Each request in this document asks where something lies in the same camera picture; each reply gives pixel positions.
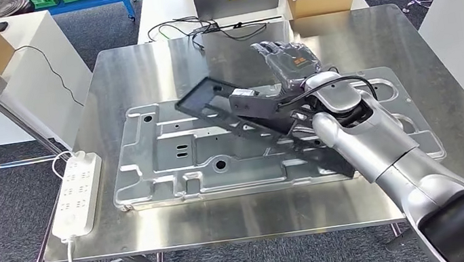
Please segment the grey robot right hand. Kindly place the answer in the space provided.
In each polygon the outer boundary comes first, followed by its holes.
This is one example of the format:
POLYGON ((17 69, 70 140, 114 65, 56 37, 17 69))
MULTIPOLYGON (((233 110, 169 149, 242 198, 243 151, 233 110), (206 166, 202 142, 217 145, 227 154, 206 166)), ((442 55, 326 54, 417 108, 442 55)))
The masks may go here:
POLYGON ((303 93, 306 78, 322 70, 320 60, 303 43, 262 41, 250 47, 264 58, 281 84, 282 95, 303 93))

